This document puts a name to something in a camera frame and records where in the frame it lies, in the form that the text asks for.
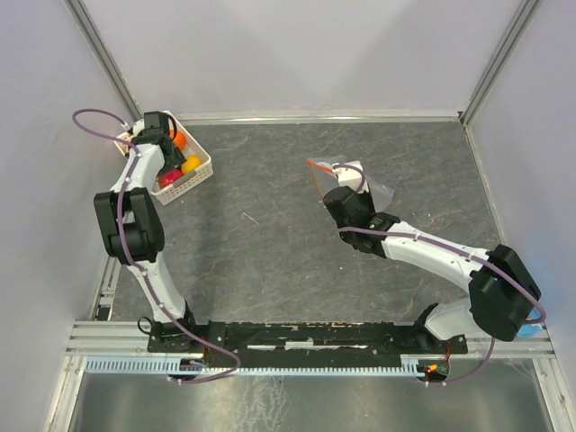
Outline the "clear zip top bag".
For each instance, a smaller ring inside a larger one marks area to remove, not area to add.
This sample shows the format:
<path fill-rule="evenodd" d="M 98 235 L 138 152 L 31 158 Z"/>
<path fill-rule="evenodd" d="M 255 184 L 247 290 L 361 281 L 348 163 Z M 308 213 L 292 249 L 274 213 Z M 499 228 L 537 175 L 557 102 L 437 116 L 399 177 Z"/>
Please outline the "clear zip top bag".
<path fill-rule="evenodd" d="M 324 198 L 328 192 L 339 187 L 338 180 L 332 171 L 332 165 L 345 162 L 352 161 L 348 161 L 344 155 L 335 157 L 313 157 L 307 160 L 312 182 L 321 198 Z M 356 192 L 361 201 L 366 203 L 373 211 L 384 211 L 392 204 L 394 190 L 389 186 L 379 183 L 372 176 L 368 175 L 364 167 L 363 170 L 367 180 L 368 190 L 363 193 L 352 190 Z"/>

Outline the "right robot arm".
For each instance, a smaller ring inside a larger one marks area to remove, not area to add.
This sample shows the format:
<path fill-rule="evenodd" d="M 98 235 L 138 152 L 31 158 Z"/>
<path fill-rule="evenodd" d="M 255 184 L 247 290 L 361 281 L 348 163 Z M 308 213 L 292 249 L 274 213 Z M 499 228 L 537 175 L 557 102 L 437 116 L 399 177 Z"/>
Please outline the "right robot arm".
<path fill-rule="evenodd" d="M 514 249 L 467 247 L 429 235 L 376 211 L 370 193 L 348 186 L 329 191 L 323 202 L 340 238 L 354 249 L 416 266 L 464 291 L 461 300 L 425 312 L 412 331 L 420 350 L 433 352 L 450 338 L 476 331 L 510 342 L 543 329 L 541 292 Z"/>

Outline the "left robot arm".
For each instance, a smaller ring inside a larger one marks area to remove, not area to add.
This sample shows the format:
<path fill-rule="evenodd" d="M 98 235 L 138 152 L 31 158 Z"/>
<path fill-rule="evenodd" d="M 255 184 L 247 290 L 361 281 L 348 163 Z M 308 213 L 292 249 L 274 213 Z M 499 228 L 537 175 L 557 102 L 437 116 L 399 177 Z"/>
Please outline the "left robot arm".
<path fill-rule="evenodd" d="M 133 132 L 125 168 L 110 191 L 94 197 L 105 251 L 138 280 L 152 309 L 142 321 L 150 329 L 148 351 L 183 353 L 198 345 L 199 329 L 184 297 L 168 272 L 163 250 L 165 232 L 151 198 L 157 177 L 180 167 L 185 159 L 173 141 L 176 120 L 166 112 L 147 112 Z"/>

